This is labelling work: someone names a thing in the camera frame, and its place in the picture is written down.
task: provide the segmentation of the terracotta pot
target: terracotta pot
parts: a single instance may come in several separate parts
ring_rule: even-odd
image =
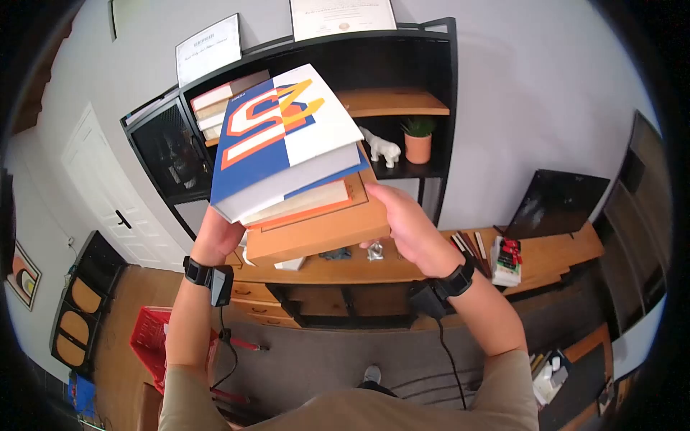
[[[431,158],[431,134],[423,138],[405,134],[405,157],[410,163],[423,165]]]

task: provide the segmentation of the red plastic crate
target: red plastic crate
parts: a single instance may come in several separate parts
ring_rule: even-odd
[[[166,378],[166,335],[163,324],[170,321],[171,307],[141,307],[130,337],[130,347],[146,367],[158,392],[163,393]],[[218,333],[210,333],[206,367],[215,354]]]

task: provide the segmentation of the green succulent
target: green succulent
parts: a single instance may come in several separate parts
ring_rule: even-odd
[[[436,123],[430,117],[412,117],[401,124],[400,128],[408,136],[424,138],[434,131]]]

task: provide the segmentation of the mesh cabinet door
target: mesh cabinet door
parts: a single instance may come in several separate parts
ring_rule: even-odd
[[[199,155],[179,99],[156,109],[130,130],[132,146],[164,199],[179,203],[210,193],[211,169]]]

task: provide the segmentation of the shoe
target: shoe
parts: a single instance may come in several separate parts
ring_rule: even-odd
[[[362,381],[372,381],[377,385],[381,384],[381,369],[379,366],[376,364],[370,365],[364,372],[364,380]]]

